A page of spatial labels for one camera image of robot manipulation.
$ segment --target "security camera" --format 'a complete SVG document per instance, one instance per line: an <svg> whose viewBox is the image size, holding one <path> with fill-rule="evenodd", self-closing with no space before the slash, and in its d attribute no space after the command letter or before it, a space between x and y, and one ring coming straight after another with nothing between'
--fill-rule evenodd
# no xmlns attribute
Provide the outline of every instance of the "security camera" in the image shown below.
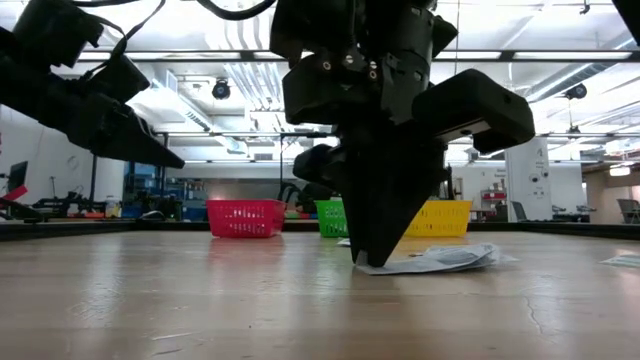
<svg viewBox="0 0 640 360"><path fill-rule="evenodd" d="M567 90L567 92L564 93L564 96L569 100L584 99L584 97L587 96L587 87L583 84L578 84Z"/></svg>
<svg viewBox="0 0 640 360"><path fill-rule="evenodd" d="M231 96L231 90L229 89L229 84L227 79L217 79L216 85L213 87L213 91L211 95L215 99L225 100Z"/></svg>

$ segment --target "cable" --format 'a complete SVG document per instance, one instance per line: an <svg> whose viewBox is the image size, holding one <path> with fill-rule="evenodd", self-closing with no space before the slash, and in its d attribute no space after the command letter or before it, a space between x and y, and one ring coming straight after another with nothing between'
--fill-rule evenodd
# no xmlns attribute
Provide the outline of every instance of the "cable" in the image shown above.
<svg viewBox="0 0 640 360"><path fill-rule="evenodd" d="M124 4L129 4L129 3L132 3L132 2L136 2L136 1L140 1L140 0L72 1L71 4L73 4L73 5L77 6L77 7L96 8L96 7L103 7L103 6L124 5Z"/></svg>
<svg viewBox="0 0 640 360"><path fill-rule="evenodd" d="M251 19L254 16L257 16L271 7L271 5L275 4L276 0L264 0L258 5L255 5L246 10L240 11L229 11L225 10L218 5L214 4L211 0L196 0L198 4L200 4L205 9L211 11L215 16L221 18L222 20L229 21L242 21Z"/></svg>
<svg viewBox="0 0 640 360"><path fill-rule="evenodd" d="M104 2L118 2L118 1L119 2L123 2L123 1L133 2L133 1L138 1L138 0L105 0ZM147 23L147 21L151 20L151 18L154 17L160 11L160 9L162 9L164 7L164 5L166 3L167 3L167 0L160 0L160 3L151 12L151 14L149 16L147 16L144 20L142 20L139 24L137 24L136 26L132 27L131 30L129 30L129 32L127 32L126 34L124 33L124 31L122 31L122 28L120 28L118 25L114 24L113 22L111 22L111 21L109 21L109 20L107 20L105 18L93 15L95 17L95 19L97 19L101 24L109 26L109 27L115 29L120 34L122 34L122 39L120 39L118 41L116 46L111 51L111 56L109 57L109 59L104 61L102 64L96 66L95 68L87 71L87 73L85 73L84 77L85 78L90 78L93 75L93 73L95 73L96 71L98 71L98 70L106 67L107 65L109 65L109 63L111 61L113 61L113 59L119 59L120 57L122 57L124 55L125 50L127 49L127 41L129 39L131 39L133 37L133 35L135 35L138 31L140 31L140 29L142 29L142 27Z"/></svg>

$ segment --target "robotic arm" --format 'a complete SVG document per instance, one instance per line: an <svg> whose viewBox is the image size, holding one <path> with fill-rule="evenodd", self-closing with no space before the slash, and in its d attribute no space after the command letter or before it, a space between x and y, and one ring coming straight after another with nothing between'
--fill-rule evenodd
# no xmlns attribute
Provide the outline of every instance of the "robotic arm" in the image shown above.
<svg viewBox="0 0 640 360"><path fill-rule="evenodd" d="M0 28L0 103L65 133L98 156L181 168L146 121L125 105L149 86L124 55L95 76L64 80L52 65L73 67L102 34L99 18L65 0L32 0L13 32Z"/></svg>
<svg viewBox="0 0 640 360"><path fill-rule="evenodd" d="M429 82L431 60L458 35L431 12L435 3L280 0L276 8L271 51L291 66L287 121L332 125L340 138L298 156L294 174L342 194L353 261L384 265L446 178L448 141L471 135L492 152L535 134L526 100L478 71ZM301 59L303 49L313 55Z"/></svg>

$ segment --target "white paper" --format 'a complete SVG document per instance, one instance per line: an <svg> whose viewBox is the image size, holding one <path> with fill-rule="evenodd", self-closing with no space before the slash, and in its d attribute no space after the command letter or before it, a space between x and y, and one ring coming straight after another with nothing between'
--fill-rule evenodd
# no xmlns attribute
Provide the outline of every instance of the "white paper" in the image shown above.
<svg viewBox="0 0 640 360"><path fill-rule="evenodd" d="M338 243L336 244L337 246L342 246L342 247L351 247L351 241L347 238L347 239L341 239L340 241L338 241Z"/></svg>
<svg viewBox="0 0 640 360"><path fill-rule="evenodd" d="M640 255L635 255L635 254L618 255L609 260L602 261L601 264L627 266L627 267L640 267Z"/></svg>
<svg viewBox="0 0 640 360"><path fill-rule="evenodd" d="M356 267L369 275L420 274L469 270L514 260L517 259L503 256L496 245L486 243L455 247L434 246L422 256L387 262L381 268L369 266L367 254L361 252Z"/></svg>

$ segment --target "table surface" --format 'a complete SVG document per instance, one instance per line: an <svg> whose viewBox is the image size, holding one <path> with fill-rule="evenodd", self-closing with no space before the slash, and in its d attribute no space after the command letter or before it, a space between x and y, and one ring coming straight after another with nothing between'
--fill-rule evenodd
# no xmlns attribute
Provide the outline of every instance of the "table surface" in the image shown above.
<svg viewBox="0 0 640 360"><path fill-rule="evenodd" d="M433 243L403 240L394 258ZM639 359L640 242L470 233L520 259L371 277L317 234L0 243L3 359Z"/></svg>

